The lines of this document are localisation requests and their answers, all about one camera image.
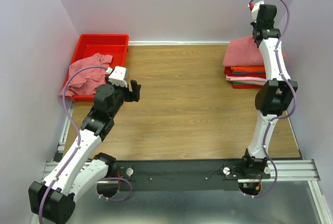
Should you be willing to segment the salmon pink t-shirt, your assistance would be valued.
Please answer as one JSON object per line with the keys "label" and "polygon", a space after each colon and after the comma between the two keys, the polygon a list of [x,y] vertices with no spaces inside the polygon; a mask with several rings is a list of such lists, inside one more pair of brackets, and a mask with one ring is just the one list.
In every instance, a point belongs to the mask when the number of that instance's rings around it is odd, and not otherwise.
{"label": "salmon pink t-shirt", "polygon": [[252,36],[230,41],[223,60],[224,67],[263,65],[262,54]]}

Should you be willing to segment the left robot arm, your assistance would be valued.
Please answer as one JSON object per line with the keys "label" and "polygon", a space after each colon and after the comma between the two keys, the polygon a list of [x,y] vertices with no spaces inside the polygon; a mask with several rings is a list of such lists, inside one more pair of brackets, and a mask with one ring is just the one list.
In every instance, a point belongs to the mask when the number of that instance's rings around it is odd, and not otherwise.
{"label": "left robot arm", "polygon": [[124,102],[138,102],[141,85],[131,80],[131,87],[113,83],[100,85],[94,104],[84,118],[78,136],[58,165],[42,182],[34,181],[28,195],[32,213],[39,222],[47,219],[53,223],[66,223],[74,212],[77,200],[98,181],[114,181],[117,190],[121,182],[116,159],[100,153],[87,167],[84,164],[103,142],[114,126],[114,117]]}

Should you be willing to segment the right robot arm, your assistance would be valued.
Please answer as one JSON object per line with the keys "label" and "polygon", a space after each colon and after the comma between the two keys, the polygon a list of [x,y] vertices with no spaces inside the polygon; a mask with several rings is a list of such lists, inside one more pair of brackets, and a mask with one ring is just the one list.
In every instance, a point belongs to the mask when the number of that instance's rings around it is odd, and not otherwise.
{"label": "right robot arm", "polygon": [[265,170],[274,128],[294,99],[298,84],[288,74],[281,48],[281,32],[274,26],[277,7],[259,1],[251,3],[249,8],[253,18],[252,36],[263,57],[266,72],[266,82],[255,97],[258,118],[254,135],[239,168],[244,176],[254,177]]}

